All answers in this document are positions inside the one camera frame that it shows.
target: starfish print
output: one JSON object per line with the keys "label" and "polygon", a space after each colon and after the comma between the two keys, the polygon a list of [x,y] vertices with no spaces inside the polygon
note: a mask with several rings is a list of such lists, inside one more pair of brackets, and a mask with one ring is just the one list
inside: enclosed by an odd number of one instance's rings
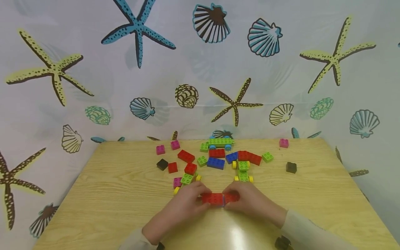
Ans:
{"label": "starfish print", "polygon": [[239,111],[238,111],[238,107],[259,107],[259,106],[263,106],[263,104],[261,103],[243,103],[240,102],[242,100],[242,98],[244,97],[244,94],[246,93],[249,85],[251,82],[251,78],[247,79],[246,82],[244,83],[242,89],[239,92],[238,97],[236,98],[236,101],[232,101],[231,98],[229,98],[229,96],[227,96],[226,94],[222,93],[220,90],[217,90],[216,88],[210,87],[211,91],[214,92],[214,94],[216,94],[217,96],[219,96],[220,98],[222,98],[225,102],[228,102],[230,104],[229,107],[225,108],[224,110],[222,110],[219,114],[217,114],[217,116],[211,121],[211,122],[215,122],[216,120],[218,120],[219,118],[221,118],[224,114],[226,114],[231,108],[233,108],[234,110],[234,119],[235,119],[235,127],[238,126],[239,124]]}
{"label": "starfish print", "polygon": [[336,48],[333,52],[333,55],[328,54],[325,51],[321,50],[306,50],[303,51],[300,56],[307,60],[314,60],[317,62],[324,62],[326,66],[321,70],[318,74],[317,78],[315,78],[314,82],[312,83],[308,93],[311,93],[314,88],[318,85],[318,83],[322,80],[324,75],[332,68],[333,69],[333,76],[335,78],[335,82],[337,86],[340,86],[340,77],[341,77],[341,70],[340,70],[340,61],[345,59],[346,57],[351,56],[357,52],[363,50],[370,50],[376,47],[374,43],[363,43],[357,46],[350,48],[349,50],[342,52],[344,41],[346,40],[346,36],[351,24],[352,17],[349,16],[343,23],[342,30],[340,31],[340,35],[338,41],[336,42]]}
{"label": "starfish print", "polygon": [[94,96],[74,78],[65,73],[67,69],[71,68],[83,59],[83,56],[81,54],[72,54],[63,58],[61,61],[54,63],[46,54],[46,52],[39,46],[39,44],[25,30],[19,30],[18,32],[20,33],[24,42],[26,42],[26,44],[38,56],[38,58],[40,58],[40,60],[44,62],[46,67],[30,68],[17,71],[6,78],[6,83],[16,84],[26,82],[35,78],[51,76],[54,91],[56,92],[58,99],[64,107],[66,105],[66,99],[64,96],[64,90],[62,89],[61,85],[61,77],[69,81],[72,85],[77,87],[82,92],[88,94],[89,96]]}
{"label": "starfish print", "polygon": [[36,186],[33,183],[17,179],[16,176],[25,168],[29,167],[35,159],[41,155],[46,148],[39,150],[37,153],[31,155],[28,159],[21,162],[16,168],[9,171],[7,167],[6,160],[0,152],[0,174],[2,177],[0,178],[0,185],[4,185],[4,203],[6,204],[6,213],[8,220],[8,229],[11,230],[14,226],[15,220],[15,207],[14,207],[14,195],[11,192],[11,184],[18,185],[21,187],[29,188],[32,191],[38,192],[39,194],[45,194],[46,192]]}
{"label": "starfish print", "polygon": [[147,36],[156,43],[161,44],[162,46],[165,46],[172,50],[176,49],[173,43],[144,25],[155,1],[156,0],[145,0],[138,17],[136,18],[125,0],[114,0],[115,4],[124,14],[129,23],[115,28],[101,41],[102,44],[110,44],[128,34],[135,33],[136,60],[138,62],[139,68],[142,66],[143,58],[143,35]]}

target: blue lego brick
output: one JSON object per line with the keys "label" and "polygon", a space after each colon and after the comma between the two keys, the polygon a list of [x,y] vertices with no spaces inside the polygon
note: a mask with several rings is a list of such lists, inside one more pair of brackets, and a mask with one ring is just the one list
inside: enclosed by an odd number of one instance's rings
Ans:
{"label": "blue lego brick", "polygon": [[237,159],[238,159],[238,152],[234,152],[234,153],[231,153],[231,154],[227,154],[227,155],[225,156],[225,158],[226,158],[226,162],[227,162],[228,164],[232,164],[232,162],[233,162],[234,160],[237,160]]}
{"label": "blue lego brick", "polygon": [[208,167],[223,170],[224,165],[225,165],[225,160],[216,159],[216,158],[212,158],[212,157],[208,158],[208,161],[207,161]]}

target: white sleeve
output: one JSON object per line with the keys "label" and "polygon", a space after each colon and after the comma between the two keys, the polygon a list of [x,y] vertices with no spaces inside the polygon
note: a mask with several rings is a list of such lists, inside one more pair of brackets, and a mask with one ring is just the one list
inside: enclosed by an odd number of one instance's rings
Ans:
{"label": "white sleeve", "polygon": [[142,234],[142,228],[130,233],[118,250],[156,250],[157,246],[152,245]]}
{"label": "white sleeve", "polygon": [[356,250],[337,235],[318,227],[295,211],[288,210],[282,235],[290,240],[295,250]]}

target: blue seashell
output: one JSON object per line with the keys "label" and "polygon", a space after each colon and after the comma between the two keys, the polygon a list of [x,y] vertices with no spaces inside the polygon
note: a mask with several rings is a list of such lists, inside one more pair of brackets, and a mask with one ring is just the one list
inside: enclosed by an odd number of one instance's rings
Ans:
{"label": "blue seashell", "polygon": [[151,101],[148,98],[135,98],[130,102],[130,111],[136,117],[146,120],[149,116],[154,116],[156,111],[151,106]]}
{"label": "blue seashell", "polygon": [[372,111],[359,110],[350,120],[350,134],[359,134],[361,138],[368,138],[379,124],[378,116]]}
{"label": "blue seashell", "polygon": [[259,18],[249,29],[247,36],[250,50],[261,57],[279,53],[279,38],[283,36],[281,30],[275,23],[269,25],[265,20]]}

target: green seashell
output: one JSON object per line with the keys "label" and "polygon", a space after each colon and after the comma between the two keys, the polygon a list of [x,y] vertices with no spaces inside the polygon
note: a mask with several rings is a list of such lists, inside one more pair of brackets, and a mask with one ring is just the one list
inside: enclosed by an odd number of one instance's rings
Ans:
{"label": "green seashell", "polygon": [[310,117],[319,120],[326,115],[326,113],[332,108],[333,99],[332,98],[324,98],[319,100],[314,107],[311,108]]}
{"label": "green seashell", "polygon": [[85,109],[86,116],[94,123],[100,125],[110,124],[111,115],[110,113],[102,107],[90,106]]}

